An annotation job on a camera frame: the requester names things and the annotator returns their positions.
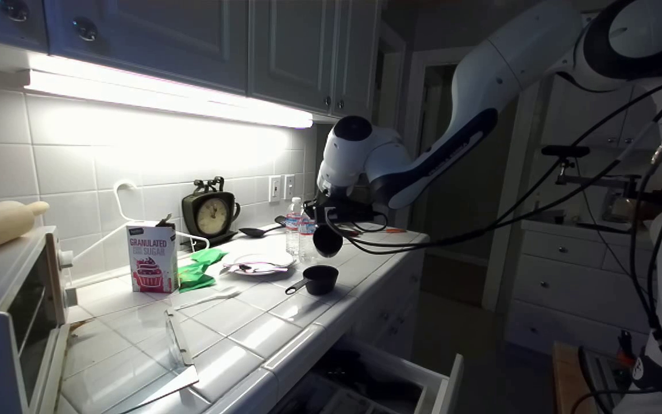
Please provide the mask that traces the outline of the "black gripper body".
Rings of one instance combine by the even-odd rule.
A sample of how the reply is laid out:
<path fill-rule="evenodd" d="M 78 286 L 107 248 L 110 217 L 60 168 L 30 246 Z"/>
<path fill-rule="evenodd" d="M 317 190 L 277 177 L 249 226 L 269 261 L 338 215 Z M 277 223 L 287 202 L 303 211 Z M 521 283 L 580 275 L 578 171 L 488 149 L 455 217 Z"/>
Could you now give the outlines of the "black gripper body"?
<path fill-rule="evenodd" d="M 346 197 L 317 197 L 303 202 L 303 215 L 323 223 L 377 223 L 386 226 L 388 217 L 376 211 L 371 205 L 357 202 Z"/>

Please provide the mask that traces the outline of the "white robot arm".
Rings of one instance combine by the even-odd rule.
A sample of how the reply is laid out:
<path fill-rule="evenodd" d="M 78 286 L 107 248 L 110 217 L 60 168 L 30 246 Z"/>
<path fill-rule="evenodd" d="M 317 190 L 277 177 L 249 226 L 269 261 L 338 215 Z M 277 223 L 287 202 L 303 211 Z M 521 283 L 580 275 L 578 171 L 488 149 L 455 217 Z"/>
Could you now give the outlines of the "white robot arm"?
<path fill-rule="evenodd" d="M 541 0 L 484 40 L 455 67 L 450 121 L 412 157 L 399 133 L 361 116 L 340 117 L 317 171 L 323 226 L 410 207 L 496 128 L 501 110 L 537 80 L 561 73 L 589 93 L 662 78 L 662 0 L 615 0 L 585 17 L 572 0 Z"/>

